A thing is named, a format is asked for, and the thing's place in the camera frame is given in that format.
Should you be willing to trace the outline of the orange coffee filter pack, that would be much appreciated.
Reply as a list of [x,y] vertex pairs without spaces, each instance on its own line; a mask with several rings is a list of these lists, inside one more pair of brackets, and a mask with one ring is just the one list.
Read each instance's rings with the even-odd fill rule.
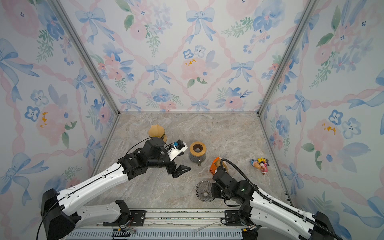
[[215,158],[215,160],[212,162],[211,167],[210,167],[210,169],[209,169],[209,171],[210,171],[210,173],[211,173],[212,175],[214,175],[214,174],[217,172],[217,169],[218,169],[219,167],[221,167],[221,161],[222,161],[222,158],[217,157],[217,158]]

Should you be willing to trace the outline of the brown paper coffee filter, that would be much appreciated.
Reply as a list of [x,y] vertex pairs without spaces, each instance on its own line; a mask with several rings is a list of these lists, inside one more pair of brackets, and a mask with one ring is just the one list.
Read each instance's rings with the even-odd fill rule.
[[166,136],[165,129],[160,125],[152,125],[148,131],[149,137],[164,139]]

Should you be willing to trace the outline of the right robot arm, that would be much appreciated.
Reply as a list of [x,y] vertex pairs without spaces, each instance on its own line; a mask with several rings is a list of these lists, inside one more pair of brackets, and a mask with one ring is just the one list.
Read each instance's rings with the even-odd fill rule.
[[237,181],[221,167],[214,173],[213,181],[214,198],[236,202],[240,223],[247,227],[265,227],[291,240],[341,239],[323,213],[294,208],[247,180]]

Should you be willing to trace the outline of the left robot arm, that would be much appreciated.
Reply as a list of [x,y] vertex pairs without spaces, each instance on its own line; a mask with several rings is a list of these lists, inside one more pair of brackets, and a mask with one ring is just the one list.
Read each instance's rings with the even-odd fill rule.
[[152,137],[143,140],[143,143],[143,147],[129,150],[109,168],[75,186],[60,191],[45,191],[39,227],[45,230],[46,238],[59,240],[77,228],[92,224],[126,226],[132,215],[125,201],[90,207],[86,204],[107,190],[145,174],[148,169],[165,168],[174,179],[191,170],[175,163],[175,158],[188,150],[182,140],[168,145],[163,139]]

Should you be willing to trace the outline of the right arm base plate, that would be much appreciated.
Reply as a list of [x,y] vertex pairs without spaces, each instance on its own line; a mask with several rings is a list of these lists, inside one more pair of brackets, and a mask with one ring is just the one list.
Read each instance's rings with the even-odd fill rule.
[[222,223],[228,227],[240,227],[249,225],[249,217],[245,211],[225,210]]

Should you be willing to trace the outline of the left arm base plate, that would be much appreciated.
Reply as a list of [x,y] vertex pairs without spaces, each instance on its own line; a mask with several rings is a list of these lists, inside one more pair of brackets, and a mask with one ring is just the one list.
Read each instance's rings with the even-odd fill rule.
[[103,227],[143,227],[146,213],[145,210],[122,212],[114,222],[103,222]]

